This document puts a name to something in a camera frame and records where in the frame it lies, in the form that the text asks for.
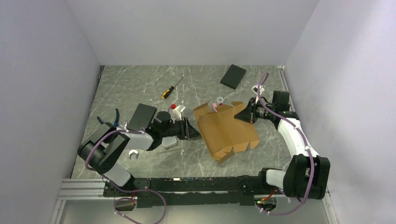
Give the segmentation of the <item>brown cardboard box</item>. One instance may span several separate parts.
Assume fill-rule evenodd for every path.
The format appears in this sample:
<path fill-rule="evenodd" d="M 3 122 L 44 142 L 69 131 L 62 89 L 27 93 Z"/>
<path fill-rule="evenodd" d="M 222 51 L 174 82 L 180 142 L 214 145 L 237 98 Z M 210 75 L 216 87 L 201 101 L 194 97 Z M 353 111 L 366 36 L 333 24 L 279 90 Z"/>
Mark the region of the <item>brown cardboard box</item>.
<path fill-rule="evenodd" d="M 208 103 L 193 110 L 197 126 L 211 157 L 219 164 L 235 153 L 254 149 L 260 142 L 259 135 L 253 124 L 235 119 L 234 116 L 245 109 L 240 101 L 231 105 L 223 104 L 211 111 Z"/>

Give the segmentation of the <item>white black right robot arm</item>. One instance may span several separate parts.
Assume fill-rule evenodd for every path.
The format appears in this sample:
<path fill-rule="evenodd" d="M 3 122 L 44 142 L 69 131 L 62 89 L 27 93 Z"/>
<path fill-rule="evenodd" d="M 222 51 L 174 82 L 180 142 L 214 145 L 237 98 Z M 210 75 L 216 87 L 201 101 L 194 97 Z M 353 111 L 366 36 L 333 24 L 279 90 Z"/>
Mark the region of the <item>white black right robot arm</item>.
<path fill-rule="evenodd" d="M 274 91 L 269 103 L 265 97 L 251 98 L 235 119 L 254 124 L 258 119 L 272 122 L 285 140 L 291 160 L 285 170 L 263 168 L 257 187 L 264 194 L 275 187 L 288 197 L 300 199 L 324 198 L 330 172 L 330 161 L 320 156 L 310 145 L 296 112 L 290 110 L 287 91 Z"/>

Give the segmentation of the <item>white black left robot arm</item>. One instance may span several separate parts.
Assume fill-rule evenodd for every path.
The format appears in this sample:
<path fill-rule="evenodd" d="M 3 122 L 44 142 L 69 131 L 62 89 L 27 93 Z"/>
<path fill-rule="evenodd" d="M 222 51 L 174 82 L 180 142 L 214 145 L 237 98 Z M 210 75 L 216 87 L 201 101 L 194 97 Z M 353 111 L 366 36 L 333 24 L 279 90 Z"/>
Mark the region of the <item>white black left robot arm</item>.
<path fill-rule="evenodd" d="M 135 189 L 134 177 L 118 163 L 126 148 L 132 150 L 156 149 L 166 137 L 179 140 L 199 138 L 201 135 L 187 117 L 173 120 L 169 112 L 160 111 L 146 128 L 134 131 L 127 127 L 115 127 L 105 122 L 77 150 L 88 170 L 95 171 L 116 185 L 122 196 L 130 195 Z"/>

